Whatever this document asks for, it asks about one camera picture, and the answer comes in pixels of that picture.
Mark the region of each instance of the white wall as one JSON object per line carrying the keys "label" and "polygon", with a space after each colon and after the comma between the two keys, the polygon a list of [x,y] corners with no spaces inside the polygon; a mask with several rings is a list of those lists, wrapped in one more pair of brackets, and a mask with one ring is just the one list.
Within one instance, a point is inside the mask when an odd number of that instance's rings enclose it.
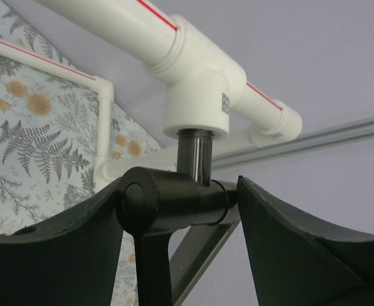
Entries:
{"label": "white wall", "polygon": [[[374,140],[217,171],[244,175],[327,221],[374,233]],[[258,305],[242,228],[236,229],[183,306]]]}

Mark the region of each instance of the red stripe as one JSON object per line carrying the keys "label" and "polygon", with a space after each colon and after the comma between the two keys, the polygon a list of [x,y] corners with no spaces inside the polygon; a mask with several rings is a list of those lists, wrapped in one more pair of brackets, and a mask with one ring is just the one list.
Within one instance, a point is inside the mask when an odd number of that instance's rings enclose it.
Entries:
{"label": "red stripe", "polygon": [[143,0],[137,0],[137,2],[139,2],[142,6],[144,6],[145,8],[147,8],[149,11],[151,11],[157,17],[159,17],[162,21],[164,21],[165,24],[167,24],[168,26],[170,26],[173,30],[175,30],[175,31],[177,30],[177,27],[171,21],[169,21],[162,14],[160,14],[158,11],[156,11],[152,6],[150,6],[149,4],[147,4],[146,2],[144,2]]}
{"label": "red stripe", "polygon": [[257,89],[254,85],[252,85],[251,83],[247,82],[246,85],[248,85],[248,87],[250,89],[252,89],[253,91],[255,91],[257,94],[261,95],[263,98],[266,99],[266,101],[270,102],[270,104],[272,104],[273,106],[275,106],[277,109],[279,110],[282,110],[282,107],[277,105],[274,101],[272,101],[270,98],[268,98],[265,94],[263,94],[261,91],[259,91],[259,89]]}
{"label": "red stripe", "polygon": [[65,69],[65,70],[68,70],[68,71],[74,72],[74,73],[76,73],[76,74],[78,74],[78,75],[82,75],[83,77],[86,77],[86,78],[88,78],[88,79],[90,79],[90,80],[93,80],[93,81],[96,80],[95,78],[91,77],[90,75],[87,75],[87,74],[85,74],[85,73],[79,72],[79,71],[74,70],[74,69],[71,69],[71,68],[66,67],[66,66],[64,66],[64,65],[58,64],[57,62],[50,61],[49,59],[46,59],[46,58],[44,58],[44,57],[41,57],[41,56],[36,55],[36,54],[34,54],[34,53],[31,53],[31,52],[28,52],[27,50],[24,50],[24,49],[22,49],[22,48],[18,48],[18,47],[16,47],[16,46],[13,46],[13,45],[11,45],[11,44],[9,44],[9,43],[6,43],[6,42],[4,42],[4,41],[1,41],[1,40],[0,40],[0,44],[2,44],[2,45],[4,45],[4,46],[7,46],[7,47],[10,47],[10,48],[12,48],[12,49],[18,50],[18,51],[23,52],[23,53],[25,53],[25,54],[31,55],[31,56],[33,56],[33,57],[35,57],[35,58],[37,58],[37,59],[41,59],[41,60],[43,60],[43,61],[45,61],[45,62],[49,62],[50,64],[53,64],[53,65],[55,65],[55,66],[58,66],[58,67],[60,67],[60,68]]}

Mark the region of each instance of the gray trim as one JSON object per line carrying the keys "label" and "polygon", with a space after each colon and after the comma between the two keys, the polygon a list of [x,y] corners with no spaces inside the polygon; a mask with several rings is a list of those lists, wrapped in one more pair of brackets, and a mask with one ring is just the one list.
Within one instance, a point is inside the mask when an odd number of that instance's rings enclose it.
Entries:
{"label": "gray trim", "polygon": [[301,135],[279,145],[251,148],[213,158],[213,170],[241,166],[374,138],[374,117]]}

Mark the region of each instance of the metal bar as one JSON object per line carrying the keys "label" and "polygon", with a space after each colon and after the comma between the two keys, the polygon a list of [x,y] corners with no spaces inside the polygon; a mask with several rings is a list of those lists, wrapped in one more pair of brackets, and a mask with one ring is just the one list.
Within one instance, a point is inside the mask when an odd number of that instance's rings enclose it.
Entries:
{"label": "metal bar", "polygon": [[189,174],[197,183],[209,186],[214,133],[205,129],[182,129],[178,136],[177,172]]}
{"label": "metal bar", "polygon": [[374,117],[309,133],[288,143],[251,148],[213,158],[212,170],[257,163],[374,138]]}
{"label": "metal bar", "polygon": [[174,306],[181,306],[240,221],[193,226],[170,260]]}

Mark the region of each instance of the fern pattern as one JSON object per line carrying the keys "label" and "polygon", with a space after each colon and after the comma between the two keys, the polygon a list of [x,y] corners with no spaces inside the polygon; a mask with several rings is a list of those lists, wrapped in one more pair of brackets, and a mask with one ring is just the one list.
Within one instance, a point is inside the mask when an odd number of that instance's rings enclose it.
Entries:
{"label": "fern pattern", "polygon": [[10,127],[8,120],[5,120],[0,128],[0,145],[7,144],[2,163],[4,164],[11,154],[17,152],[21,166],[30,177],[32,161],[36,163],[47,183],[51,181],[52,169],[60,181],[63,168],[70,178],[73,169],[79,172],[80,169],[83,170],[91,164],[79,153],[78,148],[72,150],[72,143],[67,145],[68,138],[57,141],[62,131],[50,133],[49,124],[38,128],[22,127],[20,120],[15,126]]}
{"label": "fern pattern", "polygon": [[[0,38],[64,65],[51,42],[0,0]],[[10,81],[29,95],[49,98],[52,111],[37,115],[26,97],[7,89]],[[93,167],[99,116],[97,94],[85,87],[0,56],[0,234],[11,234],[84,201],[94,194]],[[141,153],[159,145],[117,105],[112,108],[111,147],[131,159],[118,134]],[[112,305],[137,306],[134,246],[124,234]]]}

